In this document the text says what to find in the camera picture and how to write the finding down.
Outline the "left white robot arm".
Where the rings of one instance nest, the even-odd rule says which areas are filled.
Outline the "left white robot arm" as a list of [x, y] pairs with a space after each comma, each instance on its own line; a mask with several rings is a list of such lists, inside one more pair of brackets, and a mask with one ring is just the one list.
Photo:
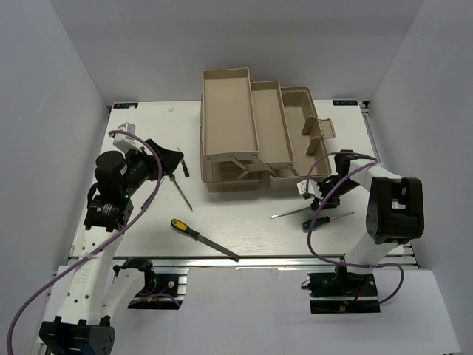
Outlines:
[[172, 175], [184, 155], [146, 140], [147, 153], [134, 141], [100, 154], [95, 183], [89, 190], [84, 244], [72, 284], [60, 311], [44, 321], [39, 337], [51, 354], [110, 354], [115, 341], [112, 323], [138, 295], [157, 284], [152, 262], [131, 258], [113, 265], [115, 252], [130, 225], [132, 195], [146, 182]]

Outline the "green screwdriver long shaft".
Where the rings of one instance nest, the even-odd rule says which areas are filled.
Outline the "green screwdriver long shaft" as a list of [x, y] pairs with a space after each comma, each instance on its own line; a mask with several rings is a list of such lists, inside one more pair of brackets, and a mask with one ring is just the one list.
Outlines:
[[308, 207], [304, 207], [304, 208], [300, 208], [300, 209], [294, 209], [294, 210], [291, 210], [289, 212], [283, 212], [283, 213], [280, 213], [280, 214], [273, 214], [273, 215], [270, 216], [270, 219], [276, 219], [276, 218], [279, 218], [279, 217], [285, 217], [285, 216], [298, 214], [298, 213], [302, 213], [302, 212], [308, 212], [308, 211], [313, 211], [312, 206], [308, 206]]

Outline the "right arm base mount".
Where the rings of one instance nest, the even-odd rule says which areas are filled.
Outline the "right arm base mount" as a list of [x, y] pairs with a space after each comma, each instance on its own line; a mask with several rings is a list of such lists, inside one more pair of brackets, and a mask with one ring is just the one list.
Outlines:
[[309, 291], [312, 314], [377, 314], [381, 312], [373, 274], [312, 273], [301, 283]]

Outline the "beige plastic toolbox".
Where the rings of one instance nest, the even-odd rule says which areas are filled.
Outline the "beige plastic toolbox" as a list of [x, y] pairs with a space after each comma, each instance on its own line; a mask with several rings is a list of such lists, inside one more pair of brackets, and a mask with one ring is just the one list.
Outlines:
[[209, 192], [292, 189], [332, 173], [324, 154], [336, 136], [307, 87], [253, 81], [247, 68], [203, 71], [201, 179]]

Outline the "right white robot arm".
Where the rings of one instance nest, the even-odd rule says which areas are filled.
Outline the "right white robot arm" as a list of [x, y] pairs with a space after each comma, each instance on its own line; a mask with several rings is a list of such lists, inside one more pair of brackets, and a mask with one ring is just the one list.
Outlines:
[[[381, 261], [390, 251], [423, 235], [423, 187], [419, 179], [394, 174], [382, 167], [376, 158], [351, 150], [327, 153], [310, 170], [330, 156], [334, 157], [337, 174], [319, 184], [315, 194], [319, 205], [307, 231], [307, 246], [315, 258], [345, 268], [335, 274], [333, 284], [339, 293], [349, 295], [359, 288], [359, 275], [386, 267], [387, 264]], [[322, 209], [331, 198], [359, 186], [369, 192], [366, 231], [340, 260], [317, 254], [311, 245], [311, 237]]]

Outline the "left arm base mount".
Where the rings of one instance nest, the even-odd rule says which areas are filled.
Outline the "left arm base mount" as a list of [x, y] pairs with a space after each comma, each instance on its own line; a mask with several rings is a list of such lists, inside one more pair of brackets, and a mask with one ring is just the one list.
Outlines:
[[186, 270], [157, 269], [154, 282], [135, 296], [128, 309], [178, 310], [183, 303], [186, 286]]

